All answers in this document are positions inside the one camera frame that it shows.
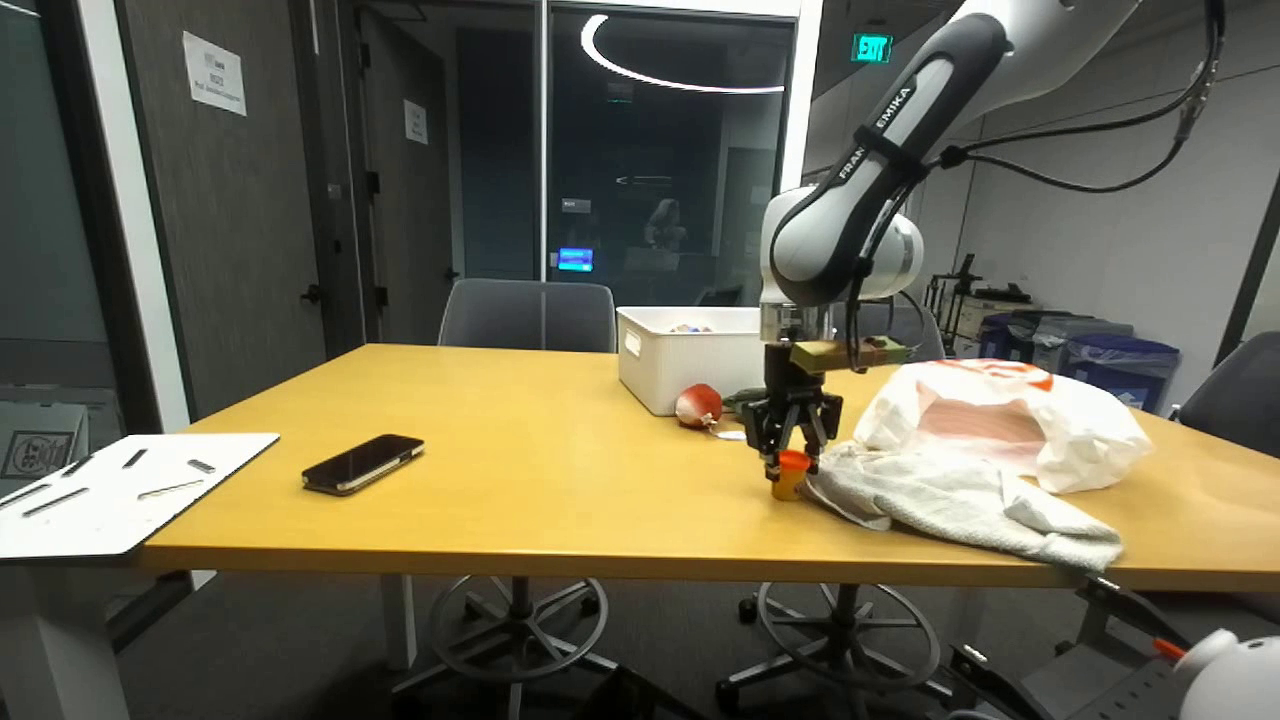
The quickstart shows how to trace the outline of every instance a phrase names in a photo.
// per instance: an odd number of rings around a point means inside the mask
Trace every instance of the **glass door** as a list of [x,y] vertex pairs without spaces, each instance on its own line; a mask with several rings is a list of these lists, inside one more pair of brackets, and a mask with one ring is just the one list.
[[753,303],[794,25],[550,17],[546,251],[620,303]]

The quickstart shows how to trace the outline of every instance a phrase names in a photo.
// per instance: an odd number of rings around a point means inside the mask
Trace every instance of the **black phone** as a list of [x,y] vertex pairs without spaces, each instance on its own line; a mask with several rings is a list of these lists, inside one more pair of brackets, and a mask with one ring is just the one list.
[[329,495],[351,495],[369,487],[373,481],[386,477],[393,468],[416,460],[423,451],[420,437],[373,437],[347,451],[337,451],[312,468],[305,468],[305,487],[308,490],[329,490]]

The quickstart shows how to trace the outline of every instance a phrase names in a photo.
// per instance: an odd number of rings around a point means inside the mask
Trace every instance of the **orange object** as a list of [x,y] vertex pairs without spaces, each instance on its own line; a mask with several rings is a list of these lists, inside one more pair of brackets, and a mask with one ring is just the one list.
[[794,487],[809,481],[810,460],[803,451],[779,451],[774,456],[774,481],[773,481],[773,495],[774,499],[791,499]]

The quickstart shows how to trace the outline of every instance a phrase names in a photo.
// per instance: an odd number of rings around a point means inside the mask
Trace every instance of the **white plastic bag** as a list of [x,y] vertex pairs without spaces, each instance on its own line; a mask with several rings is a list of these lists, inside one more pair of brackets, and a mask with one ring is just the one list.
[[851,440],[869,451],[984,456],[1044,490],[1106,487],[1150,446],[1114,394],[1012,360],[903,363]]

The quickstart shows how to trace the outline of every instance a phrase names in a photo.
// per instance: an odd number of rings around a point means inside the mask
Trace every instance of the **white cloth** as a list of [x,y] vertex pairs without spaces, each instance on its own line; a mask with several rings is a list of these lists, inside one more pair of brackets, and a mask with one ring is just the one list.
[[957,543],[1087,570],[1102,570],[1125,552],[1106,525],[995,460],[953,446],[869,451],[861,444],[826,444],[809,490],[864,527],[907,525]]

